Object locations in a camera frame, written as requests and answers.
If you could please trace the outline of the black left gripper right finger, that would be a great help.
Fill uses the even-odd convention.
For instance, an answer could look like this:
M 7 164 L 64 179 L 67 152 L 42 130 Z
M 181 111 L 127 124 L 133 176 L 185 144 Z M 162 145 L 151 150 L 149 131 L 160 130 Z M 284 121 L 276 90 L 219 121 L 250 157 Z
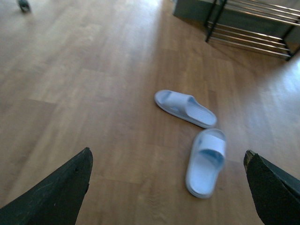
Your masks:
M 252 150 L 244 156 L 256 212 L 265 225 L 300 223 L 300 180 Z

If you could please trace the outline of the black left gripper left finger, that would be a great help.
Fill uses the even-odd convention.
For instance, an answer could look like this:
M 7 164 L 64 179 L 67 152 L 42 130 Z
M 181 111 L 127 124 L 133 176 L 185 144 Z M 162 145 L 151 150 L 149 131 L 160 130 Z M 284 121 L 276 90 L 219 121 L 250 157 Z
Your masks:
M 89 189 L 93 155 L 86 147 L 0 209 L 2 225 L 74 225 Z

